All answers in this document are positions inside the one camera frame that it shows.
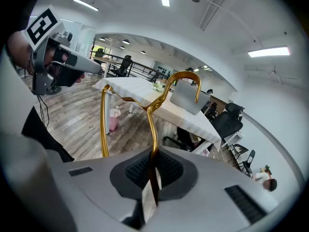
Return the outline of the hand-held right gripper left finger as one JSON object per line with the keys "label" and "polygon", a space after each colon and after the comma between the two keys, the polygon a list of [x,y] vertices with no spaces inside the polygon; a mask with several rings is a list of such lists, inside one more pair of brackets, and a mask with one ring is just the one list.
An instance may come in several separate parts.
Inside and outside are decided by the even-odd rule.
{"label": "hand-held right gripper left finger", "polygon": [[149,232],[147,226],[136,230],[122,223],[132,216],[136,201],[122,197],[110,181],[115,165],[144,150],[66,163],[57,152],[47,151],[53,178],[77,232]]}

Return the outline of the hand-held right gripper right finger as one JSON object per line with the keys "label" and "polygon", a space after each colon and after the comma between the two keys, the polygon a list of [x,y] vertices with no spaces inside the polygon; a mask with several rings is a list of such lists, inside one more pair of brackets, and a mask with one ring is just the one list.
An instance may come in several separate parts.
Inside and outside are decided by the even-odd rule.
{"label": "hand-held right gripper right finger", "polygon": [[191,161],[198,171],[195,186],[181,199],[162,201],[144,226],[144,232],[236,232],[249,220],[225,191],[239,186],[267,214],[278,202],[261,185],[228,163],[184,150],[166,150]]}

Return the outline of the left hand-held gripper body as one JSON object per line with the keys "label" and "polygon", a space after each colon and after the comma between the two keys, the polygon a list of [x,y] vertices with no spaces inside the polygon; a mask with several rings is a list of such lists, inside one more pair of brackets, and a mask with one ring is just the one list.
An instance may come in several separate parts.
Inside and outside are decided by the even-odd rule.
{"label": "left hand-held gripper body", "polygon": [[71,87],[87,72],[97,74],[101,66],[70,48],[73,34],[50,5],[24,31],[33,53],[32,93],[45,95],[56,86]]}

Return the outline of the translucent grey plastic bin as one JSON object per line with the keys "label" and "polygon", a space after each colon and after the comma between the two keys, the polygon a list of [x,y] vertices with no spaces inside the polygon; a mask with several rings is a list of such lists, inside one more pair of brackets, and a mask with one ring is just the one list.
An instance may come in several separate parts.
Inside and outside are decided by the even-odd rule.
{"label": "translucent grey plastic bin", "polygon": [[201,91],[198,102],[195,102],[196,94],[197,88],[183,80],[179,80],[171,95],[170,102],[193,115],[197,115],[209,101],[210,96]]}

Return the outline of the gold metal clothes hanger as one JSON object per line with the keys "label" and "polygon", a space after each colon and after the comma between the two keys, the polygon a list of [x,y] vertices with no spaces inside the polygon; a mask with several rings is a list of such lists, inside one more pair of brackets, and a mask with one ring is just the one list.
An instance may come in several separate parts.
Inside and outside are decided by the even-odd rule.
{"label": "gold metal clothes hanger", "polygon": [[[198,98],[199,98],[200,90],[201,90],[201,80],[197,74],[190,72],[190,71],[181,71],[181,72],[177,72],[173,74],[168,79],[163,93],[158,98],[156,98],[156,100],[154,100],[152,103],[150,103],[147,106],[143,106],[139,101],[137,101],[133,97],[121,97],[120,98],[125,102],[132,101],[132,102],[137,103],[143,110],[147,112],[147,117],[148,117],[148,121],[149,121],[151,132],[152,132],[152,137],[153,137],[153,147],[152,147],[150,161],[149,161],[149,179],[150,179],[151,188],[152,188],[152,192],[154,196],[154,201],[156,204],[158,204],[159,184],[158,184],[158,180],[156,177],[155,167],[157,164],[157,158],[159,154],[159,139],[158,139],[157,129],[155,127],[155,123],[154,123],[152,115],[153,115],[153,112],[156,111],[159,107],[161,107],[163,102],[166,100],[169,88],[172,85],[172,83],[182,78],[188,78],[197,83],[197,92],[195,96],[195,102],[198,102]],[[101,93],[100,127],[99,128],[100,128],[101,151],[102,151],[103,157],[109,156],[108,144],[107,144],[107,138],[106,138],[106,121],[105,121],[105,94],[107,91],[111,91],[112,93],[115,93],[113,87],[108,84],[103,88],[102,93]]]}

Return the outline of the person's left forearm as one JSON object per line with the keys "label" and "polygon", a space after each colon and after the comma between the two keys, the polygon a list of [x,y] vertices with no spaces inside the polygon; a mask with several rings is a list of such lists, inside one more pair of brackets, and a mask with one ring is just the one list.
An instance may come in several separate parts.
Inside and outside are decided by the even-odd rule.
{"label": "person's left forearm", "polygon": [[14,32],[7,40],[13,63],[33,75],[32,48],[21,31]]}

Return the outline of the person's left hand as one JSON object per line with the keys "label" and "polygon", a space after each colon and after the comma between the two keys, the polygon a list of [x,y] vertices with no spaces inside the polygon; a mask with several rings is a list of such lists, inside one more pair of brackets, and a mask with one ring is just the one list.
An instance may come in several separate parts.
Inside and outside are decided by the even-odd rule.
{"label": "person's left hand", "polygon": [[[51,63],[52,61],[54,61],[55,51],[56,51],[55,48],[48,47],[46,48],[45,55],[44,55],[44,67],[49,69],[49,73],[53,77],[57,77],[61,69],[60,66],[56,66],[53,63]],[[66,52],[63,53],[61,62],[66,62],[67,58],[68,58],[68,54]],[[75,81],[75,83],[81,83],[82,79],[84,78],[85,78],[85,74],[82,73],[81,76]]]}

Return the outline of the pink bag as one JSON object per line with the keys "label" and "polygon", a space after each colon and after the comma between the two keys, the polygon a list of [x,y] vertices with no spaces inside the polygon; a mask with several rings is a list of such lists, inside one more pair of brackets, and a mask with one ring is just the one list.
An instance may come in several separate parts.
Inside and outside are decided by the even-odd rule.
{"label": "pink bag", "polygon": [[109,116],[109,119],[110,119],[110,125],[109,125],[109,129],[111,131],[114,131],[115,128],[117,127],[118,125],[118,121],[119,121],[119,110],[118,109],[111,109],[110,110],[110,116]]}

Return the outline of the white side table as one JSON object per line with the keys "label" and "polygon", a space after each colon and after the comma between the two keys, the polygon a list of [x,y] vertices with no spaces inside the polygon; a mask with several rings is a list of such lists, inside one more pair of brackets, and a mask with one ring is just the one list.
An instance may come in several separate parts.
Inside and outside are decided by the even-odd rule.
{"label": "white side table", "polygon": [[224,138],[224,143],[222,144],[222,147],[232,145],[232,144],[238,144],[242,139],[243,139],[243,134],[240,131],[237,131],[234,134]]}

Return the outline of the wooden desk with white legs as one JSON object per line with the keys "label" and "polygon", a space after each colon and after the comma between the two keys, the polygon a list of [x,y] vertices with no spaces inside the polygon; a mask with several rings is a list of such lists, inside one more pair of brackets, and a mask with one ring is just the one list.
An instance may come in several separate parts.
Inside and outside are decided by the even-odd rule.
{"label": "wooden desk with white legs", "polygon": [[109,68],[110,68],[110,66],[111,66],[112,64],[114,64],[114,65],[119,65],[119,66],[121,65],[120,62],[114,61],[114,60],[112,60],[112,59],[110,59],[110,58],[93,57],[93,60],[97,60],[97,61],[99,61],[99,62],[105,64],[104,78],[107,77],[107,73],[108,73]]}

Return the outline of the large black mesh office chair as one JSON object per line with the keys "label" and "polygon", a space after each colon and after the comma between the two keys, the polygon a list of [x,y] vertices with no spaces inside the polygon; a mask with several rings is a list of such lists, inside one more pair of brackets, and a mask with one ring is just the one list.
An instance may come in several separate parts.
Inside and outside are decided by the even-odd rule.
{"label": "large black mesh office chair", "polygon": [[228,103],[225,106],[225,111],[221,112],[212,122],[221,139],[224,139],[234,133],[240,131],[243,123],[239,119],[244,107],[234,103]]}

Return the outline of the person's black printed clothing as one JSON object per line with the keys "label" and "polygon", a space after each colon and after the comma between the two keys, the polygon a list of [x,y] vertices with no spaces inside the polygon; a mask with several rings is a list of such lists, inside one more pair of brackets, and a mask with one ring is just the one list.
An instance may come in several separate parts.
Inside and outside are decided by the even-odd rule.
{"label": "person's black printed clothing", "polygon": [[63,162],[73,162],[74,158],[65,150],[65,148],[48,132],[47,128],[41,121],[36,109],[32,107],[24,127],[22,134],[30,137],[40,144],[45,149],[57,152]]}

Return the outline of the white checked tablecloth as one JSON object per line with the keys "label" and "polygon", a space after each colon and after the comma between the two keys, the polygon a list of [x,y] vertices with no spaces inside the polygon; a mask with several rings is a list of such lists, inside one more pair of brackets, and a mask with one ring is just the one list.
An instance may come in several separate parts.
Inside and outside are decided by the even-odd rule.
{"label": "white checked tablecloth", "polygon": [[[93,85],[93,88],[103,90],[110,85],[121,97],[132,97],[143,106],[149,105],[160,93],[152,89],[152,84],[140,77],[109,77],[102,78]],[[180,127],[196,136],[214,144],[216,150],[220,150],[221,137],[213,125],[202,112],[193,115],[190,112],[170,102],[172,93],[169,92],[163,104],[154,112],[154,115]]]}

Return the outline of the black metal railing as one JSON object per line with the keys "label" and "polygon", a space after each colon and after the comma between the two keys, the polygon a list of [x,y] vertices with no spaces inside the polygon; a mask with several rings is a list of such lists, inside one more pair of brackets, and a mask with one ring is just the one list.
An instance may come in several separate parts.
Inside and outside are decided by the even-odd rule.
{"label": "black metal railing", "polygon": [[[101,58],[110,58],[114,61],[122,63],[123,57],[106,54],[102,51],[102,48],[98,49],[98,51],[90,51],[90,59],[93,60],[93,57],[101,57]],[[95,62],[101,64],[102,72],[104,73],[105,64],[101,63],[97,60],[94,60]],[[112,75],[116,77],[116,72],[120,68],[119,65],[112,64],[109,68],[109,71],[107,74]],[[138,62],[132,61],[131,65],[127,69],[126,77],[141,77],[143,79],[146,79],[150,82],[155,82],[158,79],[168,79],[168,75],[165,75],[157,70],[154,70],[153,68],[147,67],[143,64],[140,64]]]}

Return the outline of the white artificial flower bouquet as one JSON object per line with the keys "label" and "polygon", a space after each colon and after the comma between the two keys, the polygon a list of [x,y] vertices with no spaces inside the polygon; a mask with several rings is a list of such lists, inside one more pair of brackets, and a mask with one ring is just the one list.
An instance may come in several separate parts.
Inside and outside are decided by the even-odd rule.
{"label": "white artificial flower bouquet", "polygon": [[153,83],[152,89],[157,91],[157,92],[163,93],[165,86],[160,81],[156,81],[155,83]]}

